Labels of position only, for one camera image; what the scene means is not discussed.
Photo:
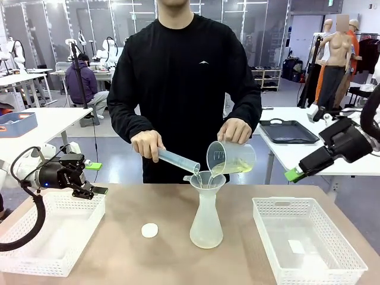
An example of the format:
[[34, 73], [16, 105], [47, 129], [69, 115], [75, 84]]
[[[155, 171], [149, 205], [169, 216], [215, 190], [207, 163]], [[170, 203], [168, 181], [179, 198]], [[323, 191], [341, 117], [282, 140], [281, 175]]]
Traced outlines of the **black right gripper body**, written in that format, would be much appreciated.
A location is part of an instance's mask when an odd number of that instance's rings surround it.
[[369, 139], [347, 117], [334, 120], [319, 136], [333, 160], [343, 158], [346, 162], [353, 163], [372, 152]]

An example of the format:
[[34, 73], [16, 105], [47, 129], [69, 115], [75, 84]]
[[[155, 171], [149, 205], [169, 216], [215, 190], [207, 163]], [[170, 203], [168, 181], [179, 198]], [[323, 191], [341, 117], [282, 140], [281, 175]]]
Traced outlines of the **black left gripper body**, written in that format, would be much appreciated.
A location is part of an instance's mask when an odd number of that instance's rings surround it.
[[51, 161], [37, 170], [34, 184], [38, 188], [86, 188], [87, 180], [83, 172], [84, 167], [85, 165], [80, 162]]

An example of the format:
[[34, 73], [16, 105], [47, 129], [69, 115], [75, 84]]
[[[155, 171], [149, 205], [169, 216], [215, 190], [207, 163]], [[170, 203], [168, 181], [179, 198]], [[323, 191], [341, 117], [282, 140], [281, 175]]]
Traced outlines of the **person's right hand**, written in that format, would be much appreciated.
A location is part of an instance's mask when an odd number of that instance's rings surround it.
[[131, 138], [134, 150], [145, 159], [152, 159], [157, 163], [159, 160], [159, 149], [166, 149], [161, 135], [155, 130], [141, 131]]

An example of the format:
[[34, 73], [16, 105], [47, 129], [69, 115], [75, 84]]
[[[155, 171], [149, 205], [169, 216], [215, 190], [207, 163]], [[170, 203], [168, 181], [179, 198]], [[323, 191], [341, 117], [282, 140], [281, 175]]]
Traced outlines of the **person's left hand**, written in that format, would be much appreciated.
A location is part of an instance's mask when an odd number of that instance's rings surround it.
[[218, 141], [245, 144], [252, 135], [252, 128], [242, 119], [230, 118], [217, 133]]

